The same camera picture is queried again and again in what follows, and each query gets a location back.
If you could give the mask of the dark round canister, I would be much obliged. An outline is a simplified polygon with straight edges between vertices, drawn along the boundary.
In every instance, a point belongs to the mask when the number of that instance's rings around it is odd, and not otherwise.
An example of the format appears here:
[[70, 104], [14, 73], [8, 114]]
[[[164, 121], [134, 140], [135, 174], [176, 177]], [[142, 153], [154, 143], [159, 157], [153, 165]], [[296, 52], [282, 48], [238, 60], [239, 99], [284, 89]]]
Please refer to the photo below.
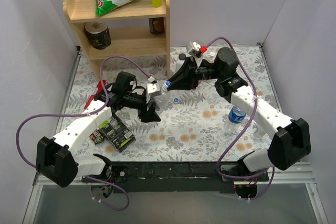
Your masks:
[[111, 37], [107, 23], [88, 22], [85, 24], [85, 34], [91, 46], [103, 50], [111, 45]]

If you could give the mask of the clear plastic bottle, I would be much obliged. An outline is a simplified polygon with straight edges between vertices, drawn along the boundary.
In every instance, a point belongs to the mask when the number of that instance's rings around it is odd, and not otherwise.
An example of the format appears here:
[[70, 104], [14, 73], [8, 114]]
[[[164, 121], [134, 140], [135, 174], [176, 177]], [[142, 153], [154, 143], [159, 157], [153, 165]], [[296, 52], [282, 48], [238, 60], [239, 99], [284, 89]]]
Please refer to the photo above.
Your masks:
[[168, 90], [169, 87], [167, 87], [165, 85], [165, 83], [162, 84], [161, 86], [161, 94], [154, 97], [155, 98], [155, 102], [156, 102], [156, 112], [157, 114], [161, 114], [166, 105], [168, 104], [169, 100], [170, 100], [170, 97], [171, 97], [171, 94], [170, 94], [170, 91]]

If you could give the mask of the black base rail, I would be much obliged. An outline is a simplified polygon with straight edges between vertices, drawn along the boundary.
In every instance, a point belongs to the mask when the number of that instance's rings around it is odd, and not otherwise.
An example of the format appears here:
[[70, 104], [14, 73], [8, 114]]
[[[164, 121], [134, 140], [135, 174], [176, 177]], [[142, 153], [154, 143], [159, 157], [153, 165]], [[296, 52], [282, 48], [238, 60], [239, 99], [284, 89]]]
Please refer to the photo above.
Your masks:
[[213, 191], [234, 194], [215, 162], [112, 162], [112, 182], [128, 193]]

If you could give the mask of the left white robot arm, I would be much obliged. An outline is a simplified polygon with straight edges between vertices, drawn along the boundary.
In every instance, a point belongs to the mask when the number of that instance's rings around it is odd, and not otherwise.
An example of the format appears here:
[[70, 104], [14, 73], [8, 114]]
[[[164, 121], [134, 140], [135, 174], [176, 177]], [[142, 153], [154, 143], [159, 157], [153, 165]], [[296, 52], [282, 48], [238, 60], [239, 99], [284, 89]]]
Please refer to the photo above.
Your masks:
[[74, 155], [94, 130], [124, 107], [136, 109], [142, 122], [161, 120], [154, 99], [161, 93], [160, 85], [150, 81], [142, 94], [133, 92], [137, 88], [134, 75], [120, 72], [114, 83], [103, 86], [102, 91], [95, 95], [80, 118], [52, 138], [39, 140], [36, 171], [60, 187], [68, 186], [77, 177], [88, 175], [100, 182], [108, 181], [112, 175], [112, 164], [108, 158], [100, 154], [80, 158]]

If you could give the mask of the floral patterned table mat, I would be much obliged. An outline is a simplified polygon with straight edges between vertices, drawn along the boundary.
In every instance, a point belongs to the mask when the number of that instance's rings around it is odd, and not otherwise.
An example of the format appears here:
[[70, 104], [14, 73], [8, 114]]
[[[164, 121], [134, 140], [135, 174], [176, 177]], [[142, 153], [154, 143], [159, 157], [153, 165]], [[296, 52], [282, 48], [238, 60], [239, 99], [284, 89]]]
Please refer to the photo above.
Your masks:
[[[234, 48], [253, 80], [258, 96], [278, 109], [260, 48], [258, 46], [234, 46]], [[81, 50], [78, 56], [79, 63], [66, 108], [66, 113], [69, 114], [83, 112], [98, 83]], [[133, 60], [145, 72], [153, 75], [160, 84], [167, 79], [165, 56], [143, 56]], [[145, 86], [147, 81], [145, 76], [132, 63], [119, 58], [111, 59], [104, 64], [104, 79], [114, 82], [120, 71], [136, 75], [138, 84]], [[118, 117], [131, 130], [136, 141], [122, 153], [118, 153], [108, 141], [95, 145], [88, 138], [79, 147], [75, 157], [97, 153], [112, 161], [216, 162], [243, 129], [249, 117], [243, 120], [237, 131], [226, 132], [226, 118], [232, 105], [217, 94], [214, 82], [201, 82], [196, 90], [192, 91], [172, 91], [171, 98], [160, 115], [159, 123], [141, 123], [137, 110], [124, 108], [118, 111]], [[178, 98], [180, 102], [174, 103], [174, 98]], [[236, 161], [244, 154], [269, 146], [271, 140], [267, 135], [262, 138], [254, 136], [256, 127], [257, 124], [253, 121], [237, 144], [225, 155], [224, 161]]]

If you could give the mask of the black green product box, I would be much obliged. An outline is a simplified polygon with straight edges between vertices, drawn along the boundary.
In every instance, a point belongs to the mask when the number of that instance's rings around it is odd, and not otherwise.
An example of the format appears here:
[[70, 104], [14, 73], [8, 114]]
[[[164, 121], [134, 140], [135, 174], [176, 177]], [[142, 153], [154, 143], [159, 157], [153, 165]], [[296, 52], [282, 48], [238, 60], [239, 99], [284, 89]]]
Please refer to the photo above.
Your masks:
[[119, 153], [136, 141], [134, 134], [116, 114], [104, 121], [99, 131]]

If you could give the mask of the wooden shelf unit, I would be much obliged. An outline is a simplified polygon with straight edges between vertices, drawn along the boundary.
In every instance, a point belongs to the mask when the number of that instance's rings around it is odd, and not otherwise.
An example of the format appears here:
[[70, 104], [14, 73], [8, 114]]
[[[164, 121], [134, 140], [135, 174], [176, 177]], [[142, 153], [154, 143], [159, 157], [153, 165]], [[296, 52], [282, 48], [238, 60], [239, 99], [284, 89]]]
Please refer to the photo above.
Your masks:
[[[162, 0], [158, 8], [151, 0], [136, 0], [109, 14], [95, 15], [96, 0], [64, 0], [65, 18], [84, 52], [91, 69], [99, 77], [102, 60], [113, 55], [126, 57], [166, 56], [166, 73], [170, 75], [170, 0]], [[88, 22], [108, 22], [126, 19], [164, 18], [164, 33], [153, 35], [148, 27], [122, 27], [109, 30], [112, 43], [106, 49], [93, 48], [85, 34]]]

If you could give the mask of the white bottle black cap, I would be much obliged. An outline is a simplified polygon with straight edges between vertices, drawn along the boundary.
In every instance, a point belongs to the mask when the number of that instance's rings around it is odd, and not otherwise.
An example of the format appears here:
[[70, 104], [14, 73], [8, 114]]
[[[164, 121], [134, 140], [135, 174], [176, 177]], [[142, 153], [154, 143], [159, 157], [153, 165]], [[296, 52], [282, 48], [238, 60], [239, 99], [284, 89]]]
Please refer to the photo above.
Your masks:
[[178, 58], [177, 58], [177, 60], [175, 62], [176, 63], [175, 64], [175, 73], [177, 73], [181, 69], [181, 67], [184, 64], [185, 60], [186, 60], [186, 54], [181, 53], [181, 54], [178, 55]]

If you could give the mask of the red rectangular box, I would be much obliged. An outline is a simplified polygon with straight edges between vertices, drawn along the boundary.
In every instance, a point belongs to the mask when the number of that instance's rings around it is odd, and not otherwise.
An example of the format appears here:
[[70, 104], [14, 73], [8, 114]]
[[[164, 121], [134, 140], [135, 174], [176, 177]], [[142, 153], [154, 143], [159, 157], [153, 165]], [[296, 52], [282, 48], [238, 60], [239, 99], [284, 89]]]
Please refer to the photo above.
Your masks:
[[84, 106], [85, 110], [88, 108], [88, 106], [90, 105], [90, 103], [94, 100], [96, 94], [99, 93], [100, 91], [102, 91], [102, 84], [99, 81], [98, 84], [97, 84], [97, 86], [95, 87], [92, 95], [90, 96], [90, 98], [88, 99], [86, 105]]

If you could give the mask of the dark can on shelf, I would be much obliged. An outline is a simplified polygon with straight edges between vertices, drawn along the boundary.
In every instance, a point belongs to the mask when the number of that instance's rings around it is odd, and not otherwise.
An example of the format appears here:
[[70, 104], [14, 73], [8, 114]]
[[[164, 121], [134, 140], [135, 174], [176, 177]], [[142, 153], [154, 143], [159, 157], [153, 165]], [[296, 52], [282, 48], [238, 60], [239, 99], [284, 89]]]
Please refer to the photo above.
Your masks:
[[156, 17], [149, 18], [149, 30], [153, 35], [160, 35], [164, 33], [164, 18]]

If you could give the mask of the purple candy packet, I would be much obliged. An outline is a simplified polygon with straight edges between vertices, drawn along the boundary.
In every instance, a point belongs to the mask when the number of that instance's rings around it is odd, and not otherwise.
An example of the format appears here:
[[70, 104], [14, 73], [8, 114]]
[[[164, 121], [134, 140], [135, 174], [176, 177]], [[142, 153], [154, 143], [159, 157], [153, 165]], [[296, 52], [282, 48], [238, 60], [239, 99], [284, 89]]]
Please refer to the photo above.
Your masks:
[[103, 143], [105, 139], [105, 136], [100, 132], [99, 129], [94, 130], [89, 137], [95, 145]]

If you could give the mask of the blue label water bottle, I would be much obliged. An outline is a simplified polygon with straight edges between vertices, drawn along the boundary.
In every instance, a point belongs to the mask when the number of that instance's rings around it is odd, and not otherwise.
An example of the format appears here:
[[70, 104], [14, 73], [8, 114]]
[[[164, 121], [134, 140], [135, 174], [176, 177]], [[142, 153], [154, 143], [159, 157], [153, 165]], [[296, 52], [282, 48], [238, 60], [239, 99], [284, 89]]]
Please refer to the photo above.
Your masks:
[[229, 131], [237, 131], [245, 119], [245, 116], [246, 112], [237, 106], [233, 106], [227, 117], [226, 129]]

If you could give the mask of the beige pump lotion bottle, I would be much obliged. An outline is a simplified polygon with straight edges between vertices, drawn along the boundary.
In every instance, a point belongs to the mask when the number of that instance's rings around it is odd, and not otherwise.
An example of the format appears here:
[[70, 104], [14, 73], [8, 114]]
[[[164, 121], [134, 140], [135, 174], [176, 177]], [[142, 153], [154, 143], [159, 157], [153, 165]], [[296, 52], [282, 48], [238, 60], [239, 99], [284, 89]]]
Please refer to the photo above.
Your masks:
[[216, 57], [216, 52], [210, 51], [207, 55], [206, 55], [206, 59], [208, 61], [213, 62], [215, 60]]

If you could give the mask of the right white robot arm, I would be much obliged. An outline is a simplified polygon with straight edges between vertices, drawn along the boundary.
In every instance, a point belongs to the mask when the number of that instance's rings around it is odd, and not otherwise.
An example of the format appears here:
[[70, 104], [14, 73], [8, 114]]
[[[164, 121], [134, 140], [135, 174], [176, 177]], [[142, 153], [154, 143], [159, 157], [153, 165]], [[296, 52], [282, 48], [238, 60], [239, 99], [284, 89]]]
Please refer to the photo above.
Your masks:
[[271, 138], [270, 146], [241, 157], [233, 173], [225, 176], [251, 180], [257, 172], [276, 167], [286, 170], [311, 153], [309, 125], [304, 119], [294, 120], [256, 96], [236, 69], [239, 64], [235, 51], [221, 48], [213, 63], [203, 58], [206, 47], [187, 49], [187, 57], [179, 70], [169, 78], [169, 90], [192, 90], [199, 81], [215, 80], [220, 97], [247, 113]]

